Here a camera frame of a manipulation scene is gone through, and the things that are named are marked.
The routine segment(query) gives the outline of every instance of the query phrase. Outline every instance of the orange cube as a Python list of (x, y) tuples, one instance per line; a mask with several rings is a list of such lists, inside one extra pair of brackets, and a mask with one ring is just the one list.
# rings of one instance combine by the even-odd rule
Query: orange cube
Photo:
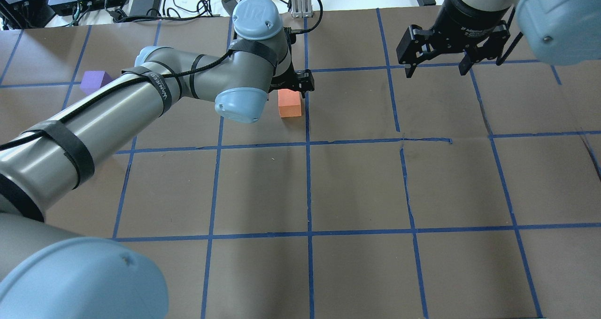
[(277, 108), (279, 117), (299, 117), (302, 116), (301, 93), (288, 89), (279, 89), (277, 91)]

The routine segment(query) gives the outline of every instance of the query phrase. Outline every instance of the purple block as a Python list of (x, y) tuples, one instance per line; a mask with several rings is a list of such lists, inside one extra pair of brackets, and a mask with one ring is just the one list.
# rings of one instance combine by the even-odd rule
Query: purple block
[(106, 71), (86, 71), (79, 88), (85, 94), (92, 94), (111, 82), (112, 78)]

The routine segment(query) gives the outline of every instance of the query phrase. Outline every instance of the blue tape grid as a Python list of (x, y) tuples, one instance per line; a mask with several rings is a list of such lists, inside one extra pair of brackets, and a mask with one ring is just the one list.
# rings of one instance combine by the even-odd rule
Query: blue tape grid
[[(403, 66), (400, 65), (391, 65), (389, 63), (388, 57), (388, 49), (386, 47), (386, 39), (384, 35), (384, 27), (382, 24), (382, 17), (380, 15), (380, 10), (376, 9), (376, 15), (378, 17), (378, 26), (380, 27), (380, 35), (382, 37), (382, 44), (384, 47), (384, 54), (386, 59), (386, 66), (373, 66), (373, 67), (347, 67), (347, 68), (337, 68), (337, 69), (314, 69), (313, 72), (329, 72), (329, 71), (364, 71), (364, 70), (384, 70), (386, 69), (388, 80), (389, 80), (389, 90), (391, 94), (391, 103), (393, 105), (393, 115), (395, 118), (395, 126), (397, 130), (400, 130), (397, 109), (395, 106), (394, 99), (394, 91), (391, 77), (391, 69), (401, 69)], [(307, 27), (307, 19), (304, 21), (305, 28)], [(88, 31), (86, 33), (86, 37), (84, 39), (84, 44), (82, 45), (82, 50), (79, 55), (77, 65), (75, 67), (73, 77), (70, 82), (64, 83), (33, 83), (33, 84), (17, 84), (17, 85), (2, 85), (4, 81), (4, 77), (7, 74), (9, 66), (15, 56), (15, 52), (17, 47), (21, 41), (23, 31), (20, 32), (17, 37), (17, 41), (11, 51), (6, 67), (2, 72), (2, 77), (0, 77), (0, 88), (20, 88), (20, 87), (35, 87), (35, 86), (69, 86), (67, 91), (66, 98), (64, 99), (63, 108), (66, 106), (66, 103), (69, 100), (69, 95), (72, 90), (73, 85), (78, 85), (80, 82), (75, 81), (77, 76), (77, 72), (79, 70), (79, 66), (81, 64), (84, 51), (86, 48), (86, 44), (88, 43), (88, 39), (90, 36), (90, 32), (92, 30), (92, 26), (88, 26)], [(154, 45), (157, 45), (159, 40), (159, 34), (161, 31), (161, 22), (159, 21), (157, 24), (156, 34), (154, 38)], [(305, 34), (305, 68), (308, 69), (309, 66), (309, 53), (308, 53), (308, 37)], [(228, 29), (228, 45), (231, 39), (231, 22)], [(513, 60), (507, 61), (509, 64), (521, 64), (521, 63), (532, 63), (539, 62), (538, 60)], [(482, 62), (481, 64), (494, 64), (494, 62)], [(423, 67), (440, 67), (440, 66), (457, 66), (458, 63), (438, 63), (438, 64), (422, 64)], [(555, 69), (555, 67), (551, 67), (551, 71), (554, 74), (554, 77), (559, 85), (562, 85), (562, 81)], [(473, 71), (470, 71), (470, 75), (472, 77), (472, 82), (474, 84), (474, 90), (476, 92), (476, 96), (483, 107), (482, 98), (479, 94), (479, 89), (477, 85), (477, 80)], [(483, 118), (485, 123), (487, 123), (487, 118), (485, 116), (485, 110), (483, 109)], [(530, 268), (528, 266), (528, 259), (526, 258), (526, 252), (524, 250), (524, 245), (522, 244), (520, 230), (537, 230), (537, 229), (569, 229), (569, 228), (586, 228), (586, 227), (601, 227), (601, 223), (572, 223), (572, 224), (543, 224), (543, 225), (519, 225), (517, 223), (515, 214), (513, 212), (513, 205), (511, 204), (511, 198), (509, 196), (509, 191), (507, 189), (507, 184), (505, 182), (504, 173), (502, 171), (501, 161), (498, 156), (498, 152), (496, 150), (496, 145), (494, 143), (494, 139), (503, 139), (503, 138), (519, 138), (519, 137), (560, 137), (560, 136), (569, 136), (569, 135), (599, 135), (601, 131), (568, 131), (568, 132), (544, 132), (544, 133), (511, 133), (511, 134), (494, 134), (490, 131), (489, 141), (491, 144), (491, 148), (493, 150), (495, 162), (498, 168), (498, 172), (500, 175), (500, 179), (502, 182), (502, 187), (505, 193), (505, 199), (507, 201), (507, 206), (509, 213), (511, 215), (512, 225), (510, 226), (482, 226), (482, 227), (442, 227), (442, 228), (418, 228), (415, 225), (415, 220), (411, 211), (410, 206), (410, 197), (408, 192), (408, 178), (407, 178), (407, 168), (404, 158), (404, 150), (401, 148), (400, 150), (400, 160), (401, 166), (403, 169), (403, 180), (406, 191), (406, 200), (408, 204), (408, 214), (410, 218), (410, 229), (376, 229), (376, 230), (348, 230), (348, 231), (313, 231), (312, 227), (312, 217), (311, 217), (311, 146), (317, 145), (326, 145), (326, 144), (358, 144), (358, 143), (384, 143), (384, 142), (402, 142), (402, 141), (444, 141), (448, 143), (452, 143), (451, 139), (445, 138), (431, 138), (431, 139), (406, 139), (406, 138), (394, 138), (394, 139), (368, 139), (368, 140), (338, 140), (338, 141), (310, 141), (310, 132), (309, 132), (309, 96), (307, 95), (307, 99), (305, 101), (305, 132), (306, 132), (306, 142), (296, 142), (296, 143), (271, 143), (271, 144), (242, 144), (242, 145), (222, 145), (223, 139), (223, 118), (220, 120), (219, 124), (219, 140), (217, 142), (217, 146), (207, 146), (203, 148), (136, 148), (137, 137), (133, 139), (131, 142), (130, 150), (122, 150), (117, 152), (118, 154), (129, 154), (129, 162), (127, 165), (126, 175), (124, 177), (122, 194), (120, 197), (118, 211), (116, 215), (115, 227), (112, 235), (112, 239), (119, 242), (138, 242), (138, 241), (179, 241), (179, 240), (207, 240), (208, 241), (208, 252), (207, 259), (205, 265), (205, 276), (204, 276), (204, 285), (203, 285), (203, 295), (202, 295), (202, 304), (201, 304), (201, 317), (204, 319), (206, 317), (206, 302), (207, 302), (207, 294), (208, 294), (208, 277), (210, 275), (210, 259), (212, 252), (212, 241), (213, 240), (223, 240), (223, 239), (239, 239), (239, 238), (277, 238), (277, 237), (295, 237), (295, 236), (306, 236), (308, 238), (308, 278), (309, 278), (309, 312), (310, 317), (314, 319), (315, 309), (314, 309), (314, 284), (313, 284), (313, 236), (343, 236), (343, 235), (378, 235), (378, 234), (402, 234), (402, 233), (411, 233), (414, 238), (414, 254), (416, 261), (416, 269), (418, 273), (418, 283), (419, 283), (419, 292), (421, 296), (421, 302), (423, 307), (423, 315), (425, 318), (428, 318), (427, 311), (427, 300), (425, 297), (425, 289), (423, 276), (421, 272), (421, 261), (419, 258), (419, 247), (418, 247), (418, 233), (457, 233), (457, 232), (485, 232), (485, 231), (514, 231), (516, 234), (517, 243), (519, 246), (520, 254), (522, 257), (522, 262), (524, 264), (524, 271), (526, 272), (526, 278), (528, 279), (528, 285), (530, 286), (530, 290), (532, 293), (532, 300), (534, 302), (535, 309), (537, 311), (537, 315), (542, 317), (542, 311), (538, 302), (534, 282), (532, 281), (532, 275), (530, 274)], [(225, 234), (225, 235), (215, 235), (213, 234), (214, 228), (214, 220), (215, 220), (215, 206), (216, 206), (216, 197), (217, 197), (217, 187), (219, 181), (219, 165), (221, 162), (221, 150), (226, 148), (266, 148), (266, 147), (276, 147), (276, 146), (305, 146), (307, 148), (307, 231), (306, 232), (295, 232), (295, 233), (242, 233), (242, 234)], [(190, 151), (190, 150), (217, 150), (216, 156), (216, 165), (215, 165), (215, 177), (213, 182), (213, 199), (212, 199), (212, 210), (211, 210), (211, 218), (210, 218), (210, 226), (209, 226), (209, 234), (208, 235), (191, 235), (191, 236), (153, 236), (153, 237), (135, 237), (135, 238), (118, 238), (118, 227), (120, 222), (120, 217), (123, 210), (123, 202), (127, 190), (127, 182), (129, 180), (129, 174), (131, 171), (131, 165), (133, 164), (133, 157), (136, 153), (144, 153), (144, 152), (164, 152), (164, 151)]]

